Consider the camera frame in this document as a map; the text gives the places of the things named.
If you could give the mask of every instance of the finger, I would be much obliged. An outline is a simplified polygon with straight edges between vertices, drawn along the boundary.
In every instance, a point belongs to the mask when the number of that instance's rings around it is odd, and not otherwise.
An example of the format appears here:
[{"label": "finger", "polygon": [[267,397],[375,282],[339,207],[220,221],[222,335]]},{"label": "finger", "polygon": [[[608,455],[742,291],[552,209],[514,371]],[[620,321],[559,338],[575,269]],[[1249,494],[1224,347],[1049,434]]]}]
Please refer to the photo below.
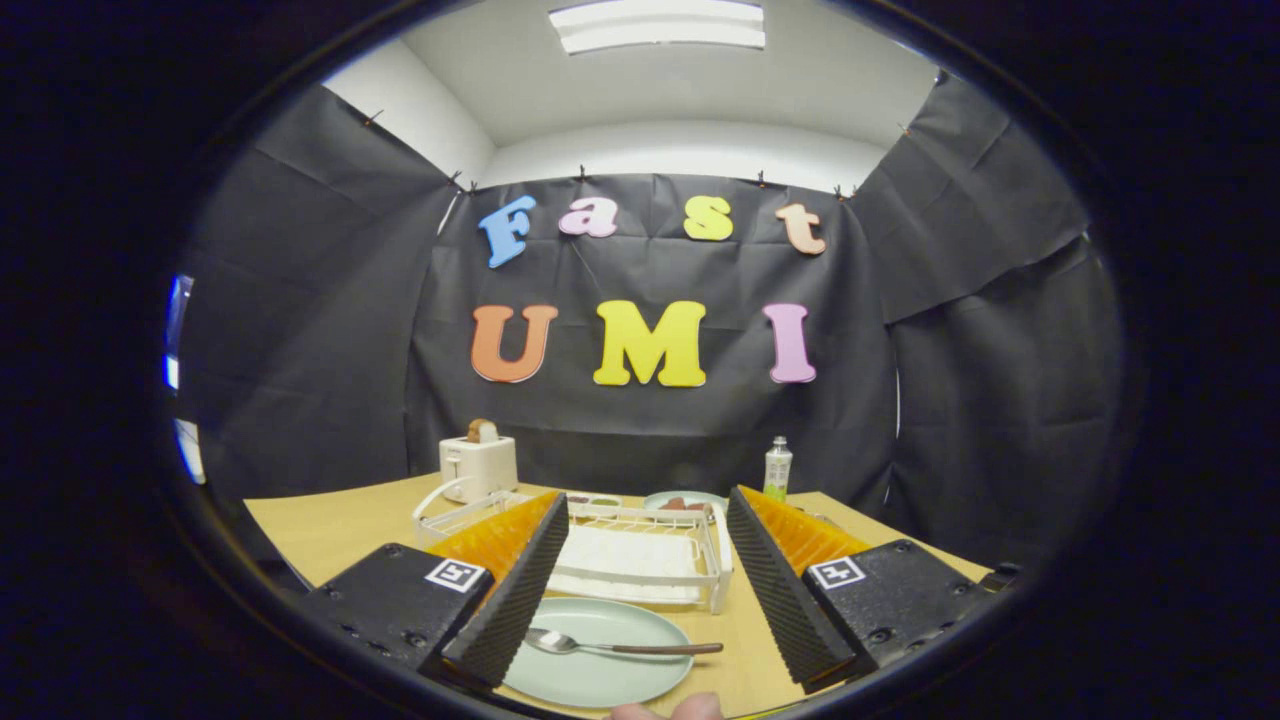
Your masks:
[{"label": "finger", "polygon": [[667,720],[662,715],[649,710],[648,707],[631,702],[627,705],[620,705],[609,712],[605,720]]},{"label": "finger", "polygon": [[721,712],[719,696],[716,693],[694,693],[676,706],[671,720],[724,720]]}]

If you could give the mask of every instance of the white wall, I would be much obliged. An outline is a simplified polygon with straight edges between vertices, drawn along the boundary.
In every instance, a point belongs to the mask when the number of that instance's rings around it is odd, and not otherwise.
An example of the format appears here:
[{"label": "white wall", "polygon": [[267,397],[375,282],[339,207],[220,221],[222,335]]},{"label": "white wall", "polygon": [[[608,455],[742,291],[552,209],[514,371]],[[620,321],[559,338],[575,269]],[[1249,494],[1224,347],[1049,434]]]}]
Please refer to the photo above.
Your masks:
[{"label": "white wall", "polygon": [[347,65],[324,86],[417,150],[458,182],[479,181],[494,154],[493,141],[422,60],[394,40]]},{"label": "white wall", "polygon": [[480,187],[577,174],[700,174],[849,193],[887,149],[809,131],[704,120],[626,123],[544,135],[499,149]]},{"label": "white wall", "polygon": [[347,65],[325,87],[460,183],[480,187],[588,174],[664,173],[764,179],[849,193],[884,147],[812,131],[713,120],[640,122],[544,135],[495,149],[480,123],[399,40]]}]

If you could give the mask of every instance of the black curtain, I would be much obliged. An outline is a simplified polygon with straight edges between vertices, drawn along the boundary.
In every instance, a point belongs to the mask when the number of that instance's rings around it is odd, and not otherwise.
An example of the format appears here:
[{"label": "black curtain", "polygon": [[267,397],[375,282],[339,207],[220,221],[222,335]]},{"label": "black curtain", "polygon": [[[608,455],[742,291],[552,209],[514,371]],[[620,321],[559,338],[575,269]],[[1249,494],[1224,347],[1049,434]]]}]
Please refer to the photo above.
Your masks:
[{"label": "black curtain", "polygon": [[[530,210],[524,254],[490,269],[481,218],[524,195]],[[690,240],[685,202],[724,197],[733,233]],[[611,237],[562,234],[557,227],[579,197],[618,206]],[[791,246],[774,211],[801,202],[822,218],[826,252]],[[698,388],[598,386],[607,300],[636,304],[654,327],[668,304],[707,306],[699,352],[707,383]],[[778,384],[773,331],[762,307],[796,302],[809,361],[818,377]],[[515,310],[503,356],[521,355],[531,304],[554,305],[541,369],[518,384],[490,383],[471,368],[479,305]],[[792,488],[849,500],[888,462],[893,437],[893,365],[879,319],[879,296],[865,240],[847,202],[833,193],[760,188],[696,176],[614,176],[527,182],[460,196],[431,251],[411,352],[410,461],[439,468],[440,438],[465,434],[472,418],[494,420],[516,438],[520,477],[577,489],[648,495],[703,489],[726,495],[759,486],[764,452],[777,434],[795,452]]]},{"label": "black curtain", "polygon": [[234,160],[191,228],[179,414],[242,524],[241,498],[408,470],[410,329],[452,191],[364,120],[314,87]]},{"label": "black curtain", "polygon": [[892,464],[856,507],[972,560],[1032,562],[1096,489],[1119,310],[1051,159],[960,78],[852,200],[901,383]]}]

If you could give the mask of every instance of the black ridged finger pad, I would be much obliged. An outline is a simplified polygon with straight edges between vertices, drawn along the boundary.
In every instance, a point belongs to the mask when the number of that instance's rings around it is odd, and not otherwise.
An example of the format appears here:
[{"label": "black ridged finger pad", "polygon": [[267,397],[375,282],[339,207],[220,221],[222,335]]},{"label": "black ridged finger pad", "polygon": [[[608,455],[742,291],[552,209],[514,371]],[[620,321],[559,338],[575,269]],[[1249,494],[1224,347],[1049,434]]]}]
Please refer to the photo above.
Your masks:
[{"label": "black ridged finger pad", "polygon": [[814,692],[850,676],[852,648],[791,570],[739,488],[730,493],[727,515],[728,534],[791,680],[803,684],[805,692]]},{"label": "black ridged finger pad", "polygon": [[556,560],[568,537],[564,493],[552,502],[525,551],[498,589],[442,653],[471,684],[497,688],[525,641]]}]

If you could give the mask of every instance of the dish rack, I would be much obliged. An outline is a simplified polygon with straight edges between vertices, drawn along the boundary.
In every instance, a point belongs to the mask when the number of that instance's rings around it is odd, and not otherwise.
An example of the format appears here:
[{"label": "dish rack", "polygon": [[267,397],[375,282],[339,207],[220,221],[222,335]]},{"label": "dish rack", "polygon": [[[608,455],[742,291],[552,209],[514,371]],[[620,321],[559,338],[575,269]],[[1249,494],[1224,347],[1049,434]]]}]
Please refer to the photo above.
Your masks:
[{"label": "dish rack", "polygon": [[[429,496],[413,511],[420,548],[532,497],[497,491],[457,510],[425,518],[422,512],[430,500]],[[570,502],[568,514],[568,538],[548,591],[648,605],[704,606],[712,615],[721,612],[733,561],[724,511],[718,506],[644,510]]]}]

